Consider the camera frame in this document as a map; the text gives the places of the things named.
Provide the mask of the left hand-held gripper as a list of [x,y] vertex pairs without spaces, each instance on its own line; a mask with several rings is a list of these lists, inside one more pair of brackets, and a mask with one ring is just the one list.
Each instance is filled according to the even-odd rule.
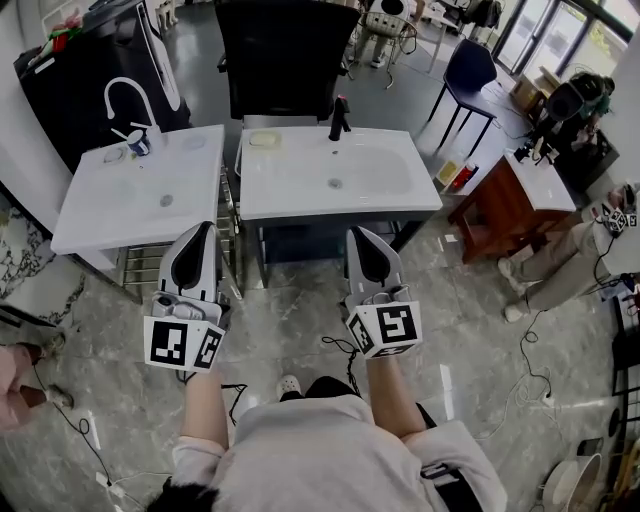
[[212,223],[184,232],[164,254],[159,291],[144,317],[145,363],[208,373],[228,330],[229,299],[217,288],[217,240]]

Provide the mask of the person's left forearm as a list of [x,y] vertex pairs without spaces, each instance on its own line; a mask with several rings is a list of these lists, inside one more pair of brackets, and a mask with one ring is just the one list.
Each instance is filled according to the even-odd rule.
[[229,448],[222,380],[217,370],[195,373],[188,380],[181,435],[217,443],[225,450]]

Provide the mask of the person's right forearm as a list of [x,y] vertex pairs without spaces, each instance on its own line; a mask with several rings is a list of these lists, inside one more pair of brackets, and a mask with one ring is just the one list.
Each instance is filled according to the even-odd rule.
[[401,440],[427,430],[396,357],[366,361],[370,406],[375,423]]

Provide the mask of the white sink with black faucet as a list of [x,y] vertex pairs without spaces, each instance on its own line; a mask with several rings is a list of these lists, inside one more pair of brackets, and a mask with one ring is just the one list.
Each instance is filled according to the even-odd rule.
[[[274,149],[249,145],[276,130]],[[240,156],[245,221],[370,212],[436,212],[442,201],[410,134],[353,128],[337,142],[322,126],[246,130]]]

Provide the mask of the person's black trousers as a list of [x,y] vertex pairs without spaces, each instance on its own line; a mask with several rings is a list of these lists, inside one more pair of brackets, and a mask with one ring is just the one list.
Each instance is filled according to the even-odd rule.
[[359,396],[359,394],[344,382],[331,377],[322,376],[316,379],[300,399],[334,398],[346,395]]

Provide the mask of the blue toothbrush cup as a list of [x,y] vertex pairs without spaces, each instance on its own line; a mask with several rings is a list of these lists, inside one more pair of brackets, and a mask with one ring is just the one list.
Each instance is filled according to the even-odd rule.
[[132,131],[128,135],[126,142],[131,152],[137,157],[144,157],[151,153],[150,142],[146,132],[142,129]]

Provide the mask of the wooden cabinet with white top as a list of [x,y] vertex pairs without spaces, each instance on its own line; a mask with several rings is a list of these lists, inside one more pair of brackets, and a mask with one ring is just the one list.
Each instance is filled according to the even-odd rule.
[[538,251],[568,225],[576,205],[550,164],[519,161],[508,150],[449,215],[464,242],[462,262]]

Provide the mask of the person's white shoe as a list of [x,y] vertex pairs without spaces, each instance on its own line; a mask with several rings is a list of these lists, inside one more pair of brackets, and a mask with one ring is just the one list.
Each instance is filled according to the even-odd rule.
[[299,380],[294,375],[285,375],[278,381],[276,394],[280,402],[303,398]]

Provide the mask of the black faucet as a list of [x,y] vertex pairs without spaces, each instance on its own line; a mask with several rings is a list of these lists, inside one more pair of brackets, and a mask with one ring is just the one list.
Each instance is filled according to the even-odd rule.
[[343,132],[351,132],[346,115],[350,112],[348,100],[344,95],[338,95],[334,101],[331,128],[328,138],[337,142],[341,139]]

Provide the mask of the white faucet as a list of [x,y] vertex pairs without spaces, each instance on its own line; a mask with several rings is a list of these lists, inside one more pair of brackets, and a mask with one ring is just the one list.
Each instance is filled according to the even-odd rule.
[[116,77],[111,79],[107,85],[104,88],[104,93],[103,93],[103,97],[104,97],[104,102],[105,102],[105,106],[106,106],[106,112],[107,112],[107,118],[112,120],[115,118],[115,111],[112,108],[111,105],[111,100],[110,100],[110,89],[112,86],[116,85],[116,84],[126,84],[129,85],[130,87],[132,87],[141,97],[142,101],[143,101],[143,105],[146,109],[146,113],[147,113],[147,117],[149,119],[149,125],[146,127],[147,130],[147,137],[149,139],[149,142],[152,145],[155,145],[157,148],[159,149],[164,149],[167,145],[166,142],[166,138],[164,136],[164,134],[162,133],[160,126],[158,125],[154,112],[152,110],[149,98],[146,94],[146,92],[144,91],[144,89],[141,87],[140,84],[138,84],[135,80],[132,80],[128,77]]

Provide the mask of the person's white shirt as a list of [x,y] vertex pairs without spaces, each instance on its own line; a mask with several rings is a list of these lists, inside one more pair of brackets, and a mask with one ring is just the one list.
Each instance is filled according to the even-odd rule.
[[449,512],[439,489],[459,472],[482,512],[505,512],[492,464],[459,421],[400,439],[354,395],[254,407],[229,449],[180,437],[174,485],[217,491],[216,512]]

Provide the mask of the large black printed box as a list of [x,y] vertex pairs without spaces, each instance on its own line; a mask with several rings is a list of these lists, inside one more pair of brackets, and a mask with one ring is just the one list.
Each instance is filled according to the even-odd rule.
[[175,19],[172,0],[17,0],[17,7],[31,40],[14,69],[69,170],[84,152],[149,125],[140,95],[126,84],[111,87],[115,118],[107,118],[103,93],[113,78],[141,85],[162,131],[190,127],[163,39]]

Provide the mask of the dark blue chair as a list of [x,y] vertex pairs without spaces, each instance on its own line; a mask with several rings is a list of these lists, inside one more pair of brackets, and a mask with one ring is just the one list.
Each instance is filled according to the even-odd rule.
[[486,120],[467,156],[471,157],[474,154],[489,126],[496,118],[488,101],[482,95],[482,89],[495,81],[496,78],[496,67],[488,49],[468,39],[462,40],[456,46],[443,74],[443,86],[427,119],[428,123],[432,121],[444,94],[448,92],[456,103],[456,109],[437,149],[444,145],[458,114],[462,109],[465,109],[467,114],[460,129],[465,126],[472,114],[478,114]]

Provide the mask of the black office chair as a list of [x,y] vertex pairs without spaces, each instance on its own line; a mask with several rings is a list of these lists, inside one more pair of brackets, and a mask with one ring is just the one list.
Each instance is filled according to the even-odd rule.
[[215,12],[231,118],[331,117],[358,10],[319,0],[220,0]]

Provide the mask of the black metal stand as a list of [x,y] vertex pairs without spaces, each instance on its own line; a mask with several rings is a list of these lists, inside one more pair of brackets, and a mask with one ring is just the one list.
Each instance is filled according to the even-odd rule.
[[619,400],[608,427],[610,437],[640,432],[640,294],[613,298],[618,331],[612,342],[612,396]]

